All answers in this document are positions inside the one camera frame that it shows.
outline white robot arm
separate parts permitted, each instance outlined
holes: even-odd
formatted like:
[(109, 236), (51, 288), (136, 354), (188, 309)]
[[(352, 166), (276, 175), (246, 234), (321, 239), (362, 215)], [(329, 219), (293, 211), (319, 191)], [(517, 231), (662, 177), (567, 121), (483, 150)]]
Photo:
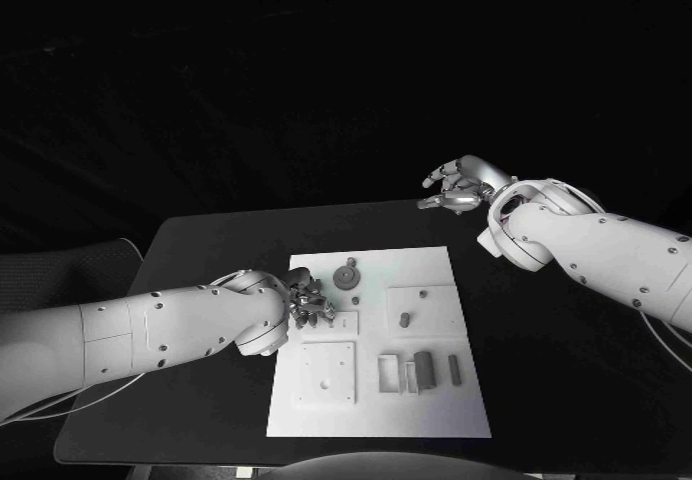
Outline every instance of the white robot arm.
[(690, 237), (606, 213), (564, 182), (518, 181), (473, 155), (445, 164), (426, 179), (443, 193), (419, 208), (458, 214), (491, 203), (479, 243), (535, 272), (556, 258), (567, 275), (603, 295), (692, 332), (692, 245)]
[(0, 421), (73, 390), (218, 353), (272, 355), (299, 328), (334, 321), (308, 268), (285, 280), (241, 270), (212, 285), (107, 302), (5, 315), (0, 335)]

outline black table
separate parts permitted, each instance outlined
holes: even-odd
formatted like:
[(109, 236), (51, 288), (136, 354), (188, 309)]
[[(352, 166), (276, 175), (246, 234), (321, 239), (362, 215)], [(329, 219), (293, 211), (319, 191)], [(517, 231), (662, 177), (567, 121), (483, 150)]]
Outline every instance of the black table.
[[(483, 209), (458, 217), (416, 200), (174, 218), (130, 293), (243, 268), (282, 275), (297, 254), (447, 246), (492, 439), (267, 438), (276, 355), (243, 357), (231, 346), (73, 414), (58, 461), (282, 466), (387, 450), (525, 472), (692, 473), (692, 375), (633, 310), (556, 263), (531, 273), (485, 251), (485, 225)], [(77, 405), (123, 383), (91, 388)]]

